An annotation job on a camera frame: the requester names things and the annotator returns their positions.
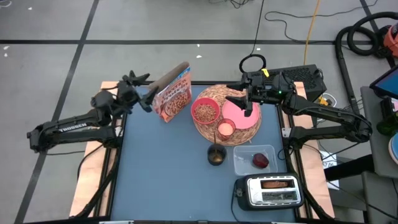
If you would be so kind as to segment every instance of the wooden board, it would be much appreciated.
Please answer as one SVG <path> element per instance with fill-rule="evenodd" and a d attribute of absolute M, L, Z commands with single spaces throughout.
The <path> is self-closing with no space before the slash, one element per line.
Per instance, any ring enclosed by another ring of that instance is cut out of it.
<path fill-rule="evenodd" d="M 103 82 L 101 87 L 110 88 L 115 86 L 116 84 L 117 82 Z M 297 82 L 295 84 L 298 94 L 300 96 L 306 97 L 303 83 Z M 289 127 L 289 122 L 286 114 L 284 114 L 284 122 L 285 127 Z M 312 119 L 310 116 L 307 115 L 294 116 L 294 123 L 296 126 L 302 126 L 304 128 L 312 127 Z M 318 149 L 318 144 L 316 141 L 308 141 L 306 142 L 306 144 Z M 98 146 L 98 142 L 88 142 L 85 155 L 90 153 Z M 114 153 L 115 151 L 111 153 L 111 159 L 109 161 L 110 165 L 108 166 L 109 169 L 111 168 L 113 163 Z M 326 177 L 325 173 L 323 172 L 322 161 L 320 159 L 319 153 L 315 152 L 314 149 L 308 146 L 304 146 L 301 149 L 300 153 L 302 157 L 302 164 L 308 190 L 311 192 L 311 194 L 314 196 L 315 200 L 320 204 L 320 206 L 322 206 L 322 208 L 326 211 L 326 213 L 329 214 L 331 217 L 334 217 L 335 214 L 331 205 L 329 190 L 326 184 Z M 99 149 L 98 152 L 92 154 L 89 158 L 87 158 L 85 163 L 83 163 L 80 171 L 80 178 L 78 180 L 75 191 L 75 197 L 73 198 L 70 215 L 76 215 L 78 212 L 80 212 L 96 192 L 100 183 L 104 155 L 105 149 Z M 100 215 L 105 215 L 108 197 L 109 187 L 105 191 L 102 198 L 103 203 L 99 212 Z M 301 217 L 305 217 L 304 206 L 300 208 L 300 214 Z M 313 212 L 313 216 L 314 218 L 317 217 L 315 212 Z"/>
<path fill-rule="evenodd" d="M 298 95 L 307 97 L 305 94 L 304 85 L 302 82 L 295 82 Z M 304 128 L 312 128 L 312 118 L 308 115 L 293 116 L 294 125 L 301 126 Z M 284 114 L 285 127 L 289 127 L 289 120 L 287 115 Z M 306 144 L 313 146 L 318 149 L 318 143 L 315 140 L 307 141 Z M 307 189 L 311 192 L 318 204 L 324 209 L 324 211 L 331 217 L 335 216 L 333 206 L 331 204 L 328 186 L 326 183 L 325 173 L 323 172 L 322 160 L 318 152 L 308 146 L 303 146 L 300 150 L 302 159 L 305 181 L 307 183 Z M 295 156 L 292 154 L 293 166 L 297 171 L 297 165 L 294 162 Z M 305 208 L 300 207 L 300 215 L 305 218 Z M 317 218 L 317 214 L 312 211 L 314 218 Z"/>
<path fill-rule="evenodd" d="M 118 82 L 103 82 L 101 88 L 111 88 L 118 84 Z M 117 89 L 110 90 L 111 93 L 116 94 Z M 101 143 L 97 141 L 88 142 L 86 146 L 85 156 L 89 154 L 92 150 L 96 149 Z M 93 153 L 90 157 L 87 157 L 86 161 L 83 163 L 80 169 L 80 176 L 76 185 L 75 196 L 73 198 L 72 207 L 70 209 L 70 216 L 76 215 L 81 212 L 81 210 L 90 201 L 94 193 L 100 186 L 100 178 L 102 167 L 104 163 L 106 149 L 102 147 Z M 111 157 L 109 160 L 108 171 L 112 167 L 114 159 L 115 150 L 111 152 Z M 108 202 L 109 186 L 105 190 L 102 198 L 102 206 L 99 211 L 100 215 L 105 215 L 106 213 L 106 203 Z"/>

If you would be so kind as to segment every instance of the black hose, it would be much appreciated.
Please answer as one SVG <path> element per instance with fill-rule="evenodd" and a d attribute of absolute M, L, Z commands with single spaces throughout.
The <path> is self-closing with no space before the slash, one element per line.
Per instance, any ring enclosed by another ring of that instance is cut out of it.
<path fill-rule="evenodd" d="M 378 12 L 375 14 L 372 14 L 370 16 L 366 16 L 365 18 L 359 20 L 357 23 L 355 23 L 353 26 L 345 27 L 342 29 L 336 36 L 335 40 L 335 52 L 336 52 L 336 58 L 338 62 L 338 66 L 340 68 L 341 76 L 343 78 L 344 86 L 346 88 L 347 92 L 347 97 L 348 97 L 348 103 L 351 105 L 351 109 L 353 110 L 354 113 L 359 114 L 359 108 L 356 104 L 356 97 L 354 94 L 353 86 L 351 84 L 351 80 L 349 79 L 348 75 L 348 70 L 347 70 L 347 64 L 344 60 L 344 55 L 343 51 L 341 50 L 341 39 L 343 38 L 344 34 L 348 33 L 347 35 L 347 43 L 348 47 L 350 50 L 352 50 L 354 53 L 362 56 L 368 56 L 368 55 L 375 55 L 379 57 L 379 49 L 382 46 L 382 32 L 378 32 L 375 34 L 374 32 L 370 31 L 367 28 L 361 27 L 365 22 L 369 22 L 373 19 L 379 19 L 379 18 L 391 18 L 391 19 L 396 19 L 398 20 L 398 12 Z M 367 36 L 370 41 L 371 41 L 371 49 L 369 50 L 362 50 L 359 49 L 357 46 L 354 44 L 354 33 L 355 32 L 360 32 Z"/>
<path fill-rule="evenodd" d="M 378 13 L 372 14 L 370 16 L 366 16 L 365 18 L 362 18 L 358 22 L 356 22 L 352 26 L 352 28 L 350 28 L 348 30 L 348 35 L 347 35 L 348 47 L 354 53 L 356 53 L 358 55 L 362 55 L 362 56 L 368 56 L 368 55 L 375 54 L 379 50 L 379 47 L 380 47 L 379 37 L 375 33 L 371 32 L 370 30 L 368 30 L 368 31 L 370 31 L 370 33 L 372 33 L 372 34 L 371 35 L 365 34 L 365 35 L 367 35 L 372 41 L 373 46 L 371 49 L 369 49 L 369 50 L 359 49 L 357 46 L 355 46 L 353 39 L 354 39 L 354 33 L 356 31 L 360 32 L 359 31 L 360 28 L 365 29 L 365 28 L 361 27 L 365 22 L 369 22 L 371 20 L 380 19 L 380 18 L 390 18 L 390 19 L 398 20 L 398 12 L 378 12 Z"/>

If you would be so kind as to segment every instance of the cereal box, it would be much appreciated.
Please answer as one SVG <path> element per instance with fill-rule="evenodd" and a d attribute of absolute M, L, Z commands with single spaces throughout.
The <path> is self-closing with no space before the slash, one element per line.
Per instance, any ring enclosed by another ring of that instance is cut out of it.
<path fill-rule="evenodd" d="M 152 105 L 165 122 L 169 122 L 192 100 L 190 70 L 189 63 L 183 62 L 148 86 L 150 90 L 159 87 Z"/>

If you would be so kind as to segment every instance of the pink plate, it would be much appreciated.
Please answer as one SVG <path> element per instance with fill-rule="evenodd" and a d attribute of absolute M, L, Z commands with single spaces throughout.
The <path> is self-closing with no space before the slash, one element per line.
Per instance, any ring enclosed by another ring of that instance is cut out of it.
<path fill-rule="evenodd" d="M 255 125 L 259 120 L 259 115 L 258 103 L 253 103 L 253 112 L 248 118 L 244 116 L 243 110 L 229 100 L 225 101 L 223 105 L 223 117 L 232 120 L 238 129 L 246 129 Z"/>

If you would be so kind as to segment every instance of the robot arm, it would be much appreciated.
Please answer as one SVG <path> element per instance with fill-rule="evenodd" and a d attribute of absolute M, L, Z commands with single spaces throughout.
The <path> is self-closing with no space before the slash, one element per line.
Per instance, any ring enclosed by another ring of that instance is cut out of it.
<path fill-rule="evenodd" d="M 301 148 L 311 139 L 345 138 L 352 142 L 366 142 L 372 134 L 371 123 L 362 115 L 354 114 L 348 110 L 323 106 L 298 96 L 294 82 L 285 77 L 281 72 L 269 81 L 263 71 L 249 72 L 242 75 L 240 82 L 227 85 L 228 88 L 243 91 L 246 96 L 227 96 L 226 99 L 245 110 L 245 116 L 250 116 L 252 103 L 280 104 L 282 110 L 289 115 L 307 114 L 322 118 L 341 126 L 327 128 L 305 129 L 293 127 L 284 129 L 284 138 L 289 145 Z"/>
<path fill-rule="evenodd" d="M 85 141 L 99 141 L 105 147 L 117 147 L 114 127 L 109 126 L 112 120 L 120 118 L 124 113 L 130 114 L 136 103 L 139 103 L 146 112 L 152 111 L 150 105 L 158 88 L 152 89 L 142 97 L 134 88 L 144 83 L 148 77 L 149 74 L 136 77 L 130 71 L 129 76 L 123 76 L 123 80 L 115 87 L 118 88 L 116 97 L 107 90 L 101 90 L 92 97 L 93 109 L 87 114 L 38 125 L 27 133 L 30 148 L 35 152 L 45 152 L 57 144 Z M 96 128 L 75 131 L 86 127 Z"/>

